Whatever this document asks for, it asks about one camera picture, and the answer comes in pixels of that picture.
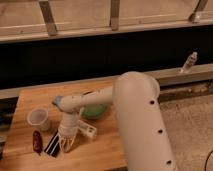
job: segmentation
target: cup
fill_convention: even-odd
[[[47,131],[51,127],[48,111],[43,108],[32,110],[27,116],[27,122],[40,131]]]

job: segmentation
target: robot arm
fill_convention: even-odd
[[[128,72],[113,87],[83,96],[60,97],[55,104],[64,112],[60,128],[74,127],[70,117],[89,104],[113,102],[129,171],[177,171],[157,98],[159,84],[145,74]]]

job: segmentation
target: wooden table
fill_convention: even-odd
[[[53,130],[42,133],[46,146],[61,120],[62,113],[51,103],[55,96],[97,90],[112,83],[113,80],[93,81],[22,91],[0,161],[0,171],[100,171],[126,166],[113,106],[102,119],[88,122],[98,128],[95,141],[78,136],[73,151],[61,152],[57,158],[33,152],[34,128],[26,121],[27,114],[36,107],[49,111]],[[207,153],[213,149],[213,95],[164,102],[160,107],[179,170],[202,171]],[[209,170],[213,169],[212,159],[209,160]]]

